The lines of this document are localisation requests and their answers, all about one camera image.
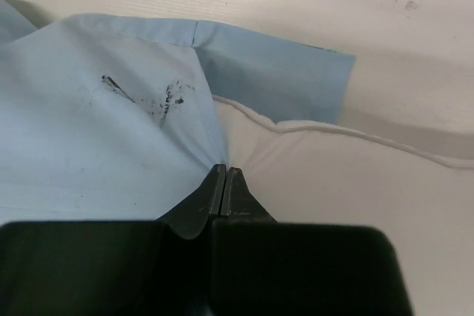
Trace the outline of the white pillow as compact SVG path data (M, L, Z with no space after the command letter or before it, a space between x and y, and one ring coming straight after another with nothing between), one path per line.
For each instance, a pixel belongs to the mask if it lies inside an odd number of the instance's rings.
M223 98L232 167L275 217L398 233L473 230L473 163L314 121L279 124Z

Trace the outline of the light blue pillowcase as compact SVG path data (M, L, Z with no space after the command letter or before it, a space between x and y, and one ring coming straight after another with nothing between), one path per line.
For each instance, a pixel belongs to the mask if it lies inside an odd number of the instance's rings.
M1 3L1 222L154 220L228 161L213 97L335 124L354 57L214 21Z

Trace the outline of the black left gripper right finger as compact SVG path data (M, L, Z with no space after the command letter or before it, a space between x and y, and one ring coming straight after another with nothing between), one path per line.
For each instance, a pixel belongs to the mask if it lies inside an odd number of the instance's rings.
M239 221L276 222L250 192L243 171L235 167L229 168L227 172L221 217Z

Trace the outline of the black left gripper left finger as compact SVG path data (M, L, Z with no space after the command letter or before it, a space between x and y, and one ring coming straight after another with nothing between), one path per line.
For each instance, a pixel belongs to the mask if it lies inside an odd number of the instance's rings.
M199 187L158 221L165 223L182 239L195 239L209 219L218 216L226 182L226 166L216 164Z

